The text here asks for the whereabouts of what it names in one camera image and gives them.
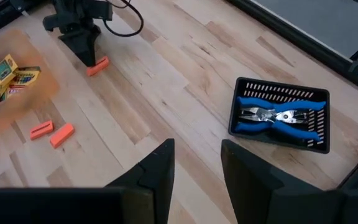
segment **blue handle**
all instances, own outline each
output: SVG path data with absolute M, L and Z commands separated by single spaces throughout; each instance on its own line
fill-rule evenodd
M 260 122 L 259 124 L 245 124 L 238 122 L 235 131 L 263 131 L 272 126 L 271 122 Z
M 318 136 L 317 132 L 315 131 L 302 131 L 296 128 L 293 128 L 287 124 L 284 124 L 281 121 L 276 121 L 273 123 L 272 128 L 275 128 L 285 134 L 291 135 L 293 137 L 299 138 L 299 139 L 306 139 L 306 140 L 316 140 L 320 141 L 320 137 Z
M 294 101 L 282 104 L 274 104 L 274 109 L 276 112 L 283 112 L 288 110 L 299 110 L 299 109 L 312 109 L 312 110 L 321 110 L 326 105 L 326 102 L 312 102 L 308 100 Z
M 264 109 L 273 109 L 273 103 L 259 98 L 238 96 L 237 101 L 240 102 L 241 106 L 256 105 Z

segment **black plastic basket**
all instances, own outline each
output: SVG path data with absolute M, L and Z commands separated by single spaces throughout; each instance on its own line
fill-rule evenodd
M 326 101 L 326 106 L 323 109 L 319 111 L 307 111 L 308 124 L 290 124 L 297 129 L 317 131 L 321 140 L 297 139 L 274 129 L 266 129 L 256 133 L 247 131 L 237 132 L 235 127 L 239 122 L 240 113 L 239 103 L 236 100 L 238 96 L 261 98 L 271 103 L 286 103 L 296 100 Z M 318 88 L 267 82 L 251 78 L 238 78 L 231 107 L 229 134 L 302 150 L 329 153 L 329 92 Z

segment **orange rectangular piece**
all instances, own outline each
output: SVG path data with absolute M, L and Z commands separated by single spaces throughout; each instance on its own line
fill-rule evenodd
M 31 140 L 37 139 L 39 137 L 51 133 L 52 131 L 53 131 L 53 123 L 52 121 L 47 121 L 31 129 L 30 139 Z
M 103 69 L 107 68 L 107 66 L 109 66 L 110 64 L 110 60 L 107 56 L 104 56 L 102 59 L 98 60 L 98 62 L 96 63 L 95 66 L 93 67 L 88 67 L 86 69 L 86 74 L 88 76 L 93 76 L 94 74 L 102 71 Z
M 72 124 L 65 124 L 60 128 L 49 140 L 50 144 L 56 149 L 64 141 L 66 141 L 74 133 L 74 127 Z

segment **black cable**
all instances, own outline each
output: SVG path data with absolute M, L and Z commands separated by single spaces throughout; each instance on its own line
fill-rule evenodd
M 112 2 L 110 2 L 110 4 L 111 4 L 112 6 L 118 8 L 118 9 L 125 9 L 126 7 L 128 7 L 128 4 L 126 4 L 126 3 L 125 3 L 125 6 L 117 6 L 116 4 L 114 4 L 114 3 L 112 3 Z
M 104 26 L 106 27 L 106 29 L 107 29 L 108 31 L 110 31 L 110 33 L 112 33 L 112 34 L 114 34 L 114 35 L 116 35 L 116 36 L 119 36 L 119 37 L 132 37 L 132 36 L 135 36 L 135 35 L 139 34 L 139 33 L 142 31 L 142 29 L 143 29 L 143 26 L 144 26 L 143 17 L 142 17 L 142 15 L 140 14 L 140 12 L 139 12 L 133 5 L 131 5 L 131 4 L 129 3 L 131 0 L 129 0 L 129 2 L 127 2 L 126 0 L 121 0 L 121 1 L 126 5 L 125 7 L 129 7 L 130 9 L 132 9 L 132 10 L 136 13 L 136 15 L 139 17 L 139 20 L 140 20 L 140 27 L 139 27 L 139 29 L 138 29 L 137 31 L 131 33 L 131 34 L 119 34 L 119 33 L 117 33 L 117 32 L 114 32 L 114 31 L 107 25 L 106 20 L 103 19 Z

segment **pliers jaw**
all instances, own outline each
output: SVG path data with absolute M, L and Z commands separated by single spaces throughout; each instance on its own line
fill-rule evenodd
M 275 112 L 274 110 L 266 110 L 263 108 L 253 107 L 253 108 L 241 108 L 241 115 L 239 118 L 247 119 L 251 121 L 275 121 Z
M 288 124 L 307 124 L 307 113 L 298 110 L 288 110 L 277 113 L 276 119 Z

